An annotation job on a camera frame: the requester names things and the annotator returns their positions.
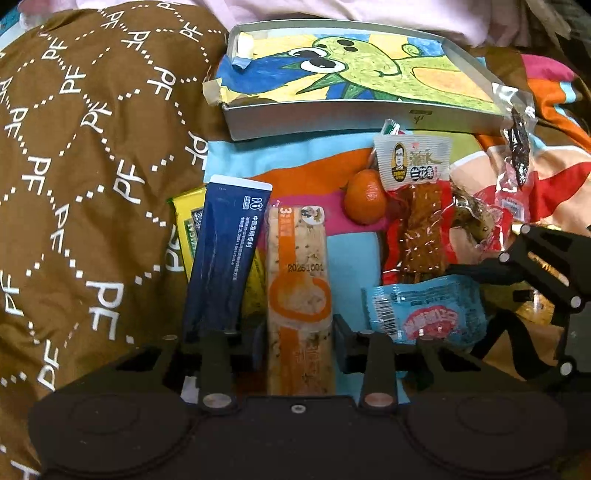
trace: orange fruit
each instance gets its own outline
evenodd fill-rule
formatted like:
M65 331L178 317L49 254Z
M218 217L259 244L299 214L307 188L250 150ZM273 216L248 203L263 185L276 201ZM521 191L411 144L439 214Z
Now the orange fruit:
M360 225L371 225L386 215L388 198L379 173L361 170L349 180L343 200L347 217Z

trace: painting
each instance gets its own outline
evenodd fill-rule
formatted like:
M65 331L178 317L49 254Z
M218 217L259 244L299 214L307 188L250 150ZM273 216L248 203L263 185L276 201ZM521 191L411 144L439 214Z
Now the painting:
M499 113L440 42L387 33L294 34L254 39L245 69L224 57L227 98L252 103L363 99L435 103Z

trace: circular disc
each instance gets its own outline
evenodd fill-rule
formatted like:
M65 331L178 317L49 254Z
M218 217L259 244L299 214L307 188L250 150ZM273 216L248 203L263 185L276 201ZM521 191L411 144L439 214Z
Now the circular disc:
M170 451L189 417L174 393L63 394L36 404L30 435L45 461L102 474L135 469Z
M550 461L564 445L566 417L542 393L416 396L408 432L441 462L471 474L504 475Z

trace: blue tube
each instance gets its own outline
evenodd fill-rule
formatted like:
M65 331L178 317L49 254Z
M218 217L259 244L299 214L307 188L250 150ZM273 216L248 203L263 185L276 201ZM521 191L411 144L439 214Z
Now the blue tube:
M236 329L271 190L269 183L212 176L187 289L185 342L211 330Z

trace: dinosaur mouth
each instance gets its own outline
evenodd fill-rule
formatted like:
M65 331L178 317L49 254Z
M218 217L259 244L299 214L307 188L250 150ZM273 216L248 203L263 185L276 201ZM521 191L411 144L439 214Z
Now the dinosaur mouth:
M374 70L375 72L378 72L379 77L395 77L397 75L400 75L400 72L397 73L384 73L381 70Z

